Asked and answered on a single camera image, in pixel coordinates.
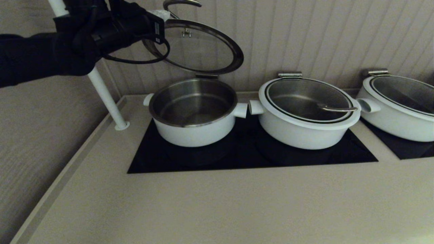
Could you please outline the narrow black glass cooktop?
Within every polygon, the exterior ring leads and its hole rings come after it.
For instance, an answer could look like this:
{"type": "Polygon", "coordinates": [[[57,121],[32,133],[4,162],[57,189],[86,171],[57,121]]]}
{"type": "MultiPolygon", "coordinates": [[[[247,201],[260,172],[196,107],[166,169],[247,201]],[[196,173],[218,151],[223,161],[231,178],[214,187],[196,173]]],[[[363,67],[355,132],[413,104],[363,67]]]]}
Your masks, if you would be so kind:
{"type": "Polygon", "coordinates": [[[417,142],[384,132],[361,118],[369,128],[399,159],[422,159],[434,157],[434,142],[417,142]]]}

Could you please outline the white round cooking pot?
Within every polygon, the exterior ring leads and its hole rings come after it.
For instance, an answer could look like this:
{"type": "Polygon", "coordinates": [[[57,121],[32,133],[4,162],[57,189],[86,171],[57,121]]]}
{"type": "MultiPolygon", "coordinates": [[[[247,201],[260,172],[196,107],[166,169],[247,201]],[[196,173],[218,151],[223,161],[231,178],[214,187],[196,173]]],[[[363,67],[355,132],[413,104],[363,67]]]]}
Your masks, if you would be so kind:
{"type": "Polygon", "coordinates": [[[330,148],[336,145],[350,128],[324,131],[297,126],[269,113],[259,99],[249,101],[249,110],[252,115],[258,116],[261,127],[271,137],[285,145],[301,149],[330,148]]]}
{"type": "Polygon", "coordinates": [[[248,104],[218,79],[194,78],[170,84],[143,100],[159,135],[182,147],[201,147],[220,141],[236,118],[246,118],[248,104]]]}
{"type": "Polygon", "coordinates": [[[417,142],[434,142],[434,122],[398,111],[369,95],[361,87],[356,96],[361,117],[394,136],[417,142]]]}

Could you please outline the wide black glass cooktop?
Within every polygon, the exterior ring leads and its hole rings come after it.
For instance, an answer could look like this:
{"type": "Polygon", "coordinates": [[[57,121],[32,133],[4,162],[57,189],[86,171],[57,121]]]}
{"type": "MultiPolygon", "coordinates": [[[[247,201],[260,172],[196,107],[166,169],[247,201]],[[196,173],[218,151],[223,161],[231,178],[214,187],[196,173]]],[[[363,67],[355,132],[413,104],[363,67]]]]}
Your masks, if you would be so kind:
{"type": "Polygon", "coordinates": [[[237,118],[220,141],[201,147],[182,147],[164,140],[151,121],[127,171],[129,174],[341,165],[377,162],[378,159],[350,131],[326,149],[295,148],[274,139],[259,124],[258,116],[237,118]]]}

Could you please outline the white slanted metal pole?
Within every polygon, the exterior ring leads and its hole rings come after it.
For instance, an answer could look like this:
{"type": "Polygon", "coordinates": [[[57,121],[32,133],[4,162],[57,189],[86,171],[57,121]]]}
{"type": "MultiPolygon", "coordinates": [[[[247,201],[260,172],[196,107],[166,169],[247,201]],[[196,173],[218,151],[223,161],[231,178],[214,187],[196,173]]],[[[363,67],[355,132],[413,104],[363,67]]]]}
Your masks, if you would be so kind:
{"type": "MultiPolygon", "coordinates": [[[[69,12],[66,9],[66,5],[63,2],[63,0],[48,0],[48,3],[51,6],[51,9],[53,10],[56,17],[64,16],[69,14],[69,12]]],[[[114,102],[114,99],[112,95],[110,94],[109,90],[107,89],[106,84],[104,83],[104,80],[99,73],[96,66],[93,68],[93,70],[88,74],[88,78],[90,79],[92,85],[96,89],[99,97],[101,98],[102,102],[104,103],[105,107],[107,108],[108,112],[110,113],[110,116],[112,117],[113,121],[115,122],[115,130],[122,131],[129,127],[130,123],[122,117],[116,103],[114,102]]]]}

